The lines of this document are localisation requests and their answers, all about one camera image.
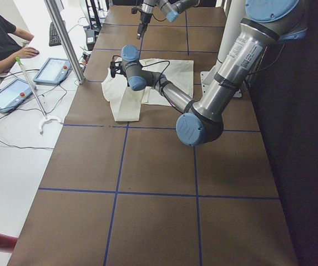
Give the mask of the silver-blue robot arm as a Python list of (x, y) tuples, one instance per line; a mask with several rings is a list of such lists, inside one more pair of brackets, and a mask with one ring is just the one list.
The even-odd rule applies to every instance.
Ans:
[(199, 0), (182, 0), (175, 3), (170, 3), (167, 0), (147, 0), (143, 1), (140, 7), (132, 7), (131, 14), (136, 14), (137, 12), (140, 13), (140, 24), (137, 30), (137, 39), (142, 39), (144, 37), (155, 7), (158, 7), (162, 14), (165, 15), (165, 19), (172, 23), (177, 20), (179, 14), (191, 7), (197, 7), (199, 4)]
[(270, 44), (305, 36), (308, 8), (309, 1), (246, 1), (240, 34), (199, 101), (181, 91), (163, 73), (143, 70), (133, 45), (123, 47), (121, 61), (111, 61), (111, 76), (125, 76), (133, 91), (149, 86), (179, 110), (182, 115), (176, 122), (176, 133), (185, 145), (214, 141), (224, 129), (222, 112), (263, 50)]

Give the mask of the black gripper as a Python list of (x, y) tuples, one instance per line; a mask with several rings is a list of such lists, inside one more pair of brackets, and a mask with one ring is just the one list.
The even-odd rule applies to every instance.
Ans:
[(144, 11), (141, 11), (140, 21), (141, 21), (141, 24), (139, 24), (138, 30), (137, 30), (138, 40), (142, 39), (145, 33), (145, 25), (148, 25), (151, 21), (151, 13), (146, 13)]

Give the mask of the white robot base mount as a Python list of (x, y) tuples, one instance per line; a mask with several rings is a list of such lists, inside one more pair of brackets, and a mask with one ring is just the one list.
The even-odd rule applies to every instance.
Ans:
[[(201, 80), (201, 90), (202, 90), (202, 94), (203, 96), (205, 94), (207, 94), (210, 89), (216, 89), (217, 92), (220, 91), (222, 92), (222, 88), (224, 88), (223, 84), (220, 84), (219, 81), (215, 80), (214, 76), (215, 76), (215, 71), (213, 73), (211, 73), (210, 71), (201, 71), (200, 72), (200, 80)], [(228, 88), (228, 92), (232, 93), (233, 90)], [(233, 95), (234, 98), (241, 98), (243, 96), (241, 89), (238, 89), (237, 91), (235, 91), (235, 94)]]

